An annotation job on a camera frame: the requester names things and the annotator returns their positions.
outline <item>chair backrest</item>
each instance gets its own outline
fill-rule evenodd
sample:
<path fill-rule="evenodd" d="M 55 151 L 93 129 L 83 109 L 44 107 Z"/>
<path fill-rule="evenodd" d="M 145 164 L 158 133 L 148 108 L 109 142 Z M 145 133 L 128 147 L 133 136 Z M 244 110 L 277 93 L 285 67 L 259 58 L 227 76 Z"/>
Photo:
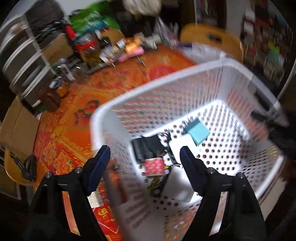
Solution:
<path fill-rule="evenodd" d="M 181 44 L 197 42 L 221 49 L 243 62 L 244 50 L 238 37 L 224 29 L 212 27 L 206 24 L 189 23 L 185 25 L 180 34 Z"/>

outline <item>black bag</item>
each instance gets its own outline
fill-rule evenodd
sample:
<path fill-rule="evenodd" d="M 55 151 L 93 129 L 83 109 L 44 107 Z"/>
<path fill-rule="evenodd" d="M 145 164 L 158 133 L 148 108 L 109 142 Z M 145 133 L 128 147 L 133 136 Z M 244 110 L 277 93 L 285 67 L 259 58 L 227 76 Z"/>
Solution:
<path fill-rule="evenodd" d="M 22 178 L 29 180 L 31 182 L 36 181 L 36 168 L 37 168 L 37 160 L 36 157 L 32 154 L 29 156 L 24 163 L 18 157 L 14 158 L 15 164 L 22 172 Z"/>

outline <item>basket rim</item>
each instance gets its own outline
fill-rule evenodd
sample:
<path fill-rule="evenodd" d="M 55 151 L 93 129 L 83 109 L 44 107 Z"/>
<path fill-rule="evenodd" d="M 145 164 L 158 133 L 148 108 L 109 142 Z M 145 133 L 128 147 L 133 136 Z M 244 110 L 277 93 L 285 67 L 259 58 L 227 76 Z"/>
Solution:
<path fill-rule="evenodd" d="M 220 60 L 210 61 L 206 63 L 202 63 L 199 65 L 195 65 L 177 72 L 174 72 L 172 74 L 168 74 L 164 77 L 158 78 L 154 81 L 151 81 L 149 83 L 143 84 L 137 88 L 134 88 L 114 99 L 112 99 L 109 102 L 104 103 L 99 108 L 97 108 L 94 113 L 91 116 L 90 119 L 90 136 L 91 136 L 91 148 L 94 152 L 98 152 L 100 147 L 102 145 L 105 145 L 104 140 L 101 138 L 103 136 L 103 127 L 102 122 L 103 118 L 106 113 L 115 105 L 125 102 L 126 100 L 137 97 L 140 93 L 152 90 L 154 88 L 163 86 L 167 83 L 173 82 L 176 79 L 184 78 L 192 74 L 204 72 L 210 69 L 219 68 L 219 67 L 225 67 L 229 66 L 232 67 L 239 72 L 241 72 L 245 77 L 252 80 L 254 77 L 254 73 L 252 73 L 249 69 L 247 69 L 244 65 L 242 65 L 240 62 L 232 59 L 232 58 L 224 58 Z M 262 83 L 259 81 L 259 87 L 262 91 L 267 92 L 268 95 L 274 95 L 271 93 L 271 91 Z M 274 97 L 275 102 L 273 104 L 273 107 L 276 110 L 281 109 L 280 103 L 276 100 Z M 273 165 L 273 168 L 270 170 L 269 174 L 266 176 L 265 180 L 262 182 L 262 184 L 257 188 L 255 191 L 255 196 L 257 199 L 260 199 L 263 194 L 266 192 L 270 184 L 272 183 L 273 179 L 277 175 L 279 169 L 281 168 L 285 158 L 284 155 L 279 155 L 278 159 L 275 161 L 275 164 Z"/>

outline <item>screw head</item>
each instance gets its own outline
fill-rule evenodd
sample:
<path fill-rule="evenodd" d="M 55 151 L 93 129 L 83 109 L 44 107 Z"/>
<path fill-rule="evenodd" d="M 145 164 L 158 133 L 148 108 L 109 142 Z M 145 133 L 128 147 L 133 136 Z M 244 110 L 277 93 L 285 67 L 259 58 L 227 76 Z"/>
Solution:
<path fill-rule="evenodd" d="M 241 172 L 238 172 L 238 173 L 237 173 L 237 176 L 238 176 L 239 178 L 244 178 L 244 177 L 245 177 L 245 175 L 244 175 L 243 173 L 241 173 Z"/>
<path fill-rule="evenodd" d="M 77 168 L 75 168 L 75 172 L 76 172 L 76 173 L 81 173 L 82 170 L 83 170 L 82 167 L 77 167 Z"/>
<path fill-rule="evenodd" d="M 215 170 L 214 168 L 212 168 L 212 167 L 209 167 L 209 168 L 207 169 L 207 172 L 210 173 L 210 174 L 213 174 L 215 171 L 216 171 L 216 170 Z"/>
<path fill-rule="evenodd" d="M 47 173 L 45 173 L 45 178 L 50 178 L 51 176 L 52 176 L 52 172 L 47 172 Z"/>

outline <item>teal box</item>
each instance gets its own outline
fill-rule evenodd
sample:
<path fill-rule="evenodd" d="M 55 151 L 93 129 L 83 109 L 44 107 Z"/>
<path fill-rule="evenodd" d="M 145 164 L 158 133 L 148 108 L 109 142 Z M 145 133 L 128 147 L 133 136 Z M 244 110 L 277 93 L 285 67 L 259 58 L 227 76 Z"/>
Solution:
<path fill-rule="evenodd" d="M 184 131 L 192 137 L 197 146 L 210 135 L 209 130 L 199 121 L 199 119 L 195 119 L 189 123 L 184 127 Z"/>

